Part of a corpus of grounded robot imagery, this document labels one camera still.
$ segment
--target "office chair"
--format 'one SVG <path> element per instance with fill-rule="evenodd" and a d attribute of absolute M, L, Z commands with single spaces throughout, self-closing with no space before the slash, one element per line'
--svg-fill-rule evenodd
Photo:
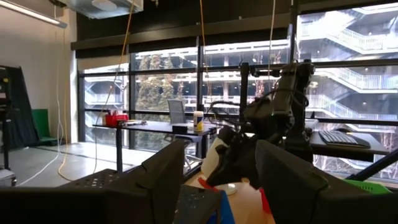
<path fill-rule="evenodd" d="M 169 104 L 170 111 L 170 123 L 172 124 L 185 124 L 187 123 L 187 119 L 185 117 L 185 110 L 182 100 L 167 100 Z M 185 147 L 188 147 L 191 143 L 198 143 L 201 141 L 201 136 L 186 136 L 183 134 L 173 134 L 166 135 L 165 140 L 172 142 L 174 139 L 183 139 L 185 143 Z M 185 156 L 185 162 L 188 167 L 190 167 L 190 163 L 188 162 L 187 157 Z"/>

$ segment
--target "red basket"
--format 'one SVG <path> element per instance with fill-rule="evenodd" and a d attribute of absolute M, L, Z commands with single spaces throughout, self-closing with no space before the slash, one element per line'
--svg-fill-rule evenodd
<path fill-rule="evenodd" d="M 260 193 L 261 193 L 262 209 L 263 209 L 266 213 L 272 214 L 271 208 L 269 207 L 269 204 L 268 204 L 267 197 L 266 197 L 266 195 L 265 195 L 265 193 L 264 193 L 264 189 L 260 188 Z"/>
<path fill-rule="evenodd" d="M 126 114 L 118 114 L 118 115 L 105 115 L 105 125 L 108 126 L 117 126 L 118 121 L 127 121 L 129 116 Z"/>

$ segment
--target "keyboard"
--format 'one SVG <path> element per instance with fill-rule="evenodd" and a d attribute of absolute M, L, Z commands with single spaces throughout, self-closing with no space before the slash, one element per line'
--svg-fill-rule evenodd
<path fill-rule="evenodd" d="M 370 148 L 367 141 L 341 131 L 319 131 L 319 136 L 327 145 Z"/>

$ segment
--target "floor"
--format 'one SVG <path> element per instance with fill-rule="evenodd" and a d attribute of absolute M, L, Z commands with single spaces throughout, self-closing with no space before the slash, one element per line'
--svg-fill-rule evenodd
<path fill-rule="evenodd" d="M 50 161 L 51 163 L 41 174 L 23 184 L 24 187 L 57 187 L 68 181 L 57 173 L 64 158 L 66 146 L 58 147 L 26 148 L 10 152 L 10 167 L 17 176 L 17 184 L 21 184 L 43 169 Z M 98 159 L 96 172 L 103 169 L 116 169 L 116 153 L 112 146 L 98 145 Z M 62 174 L 69 179 L 79 179 L 92 174 L 95 168 L 95 145 L 92 143 L 77 143 L 68 146 L 68 154 Z M 150 158 L 154 153 L 146 151 L 123 149 L 123 168 L 138 166 L 142 161 Z"/>

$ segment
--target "ceiling light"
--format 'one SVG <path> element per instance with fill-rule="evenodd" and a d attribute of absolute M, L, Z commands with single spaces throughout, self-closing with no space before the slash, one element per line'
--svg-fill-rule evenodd
<path fill-rule="evenodd" d="M 91 2 L 93 6 L 102 11 L 115 11 L 118 6 L 109 0 L 94 0 Z"/>
<path fill-rule="evenodd" d="M 68 24 L 58 21 L 56 19 L 50 18 L 48 16 L 45 16 L 43 14 L 40 14 L 38 12 L 32 11 L 26 7 L 11 3 L 9 1 L 4 1 L 4 0 L 0 0 L 0 7 L 5 7 L 6 9 L 10 9 L 14 12 L 18 12 L 21 13 L 23 15 L 27 15 L 30 17 L 33 17 L 34 19 L 39 19 L 41 21 L 47 22 L 49 24 L 58 26 L 60 28 L 66 28 L 68 26 Z"/>

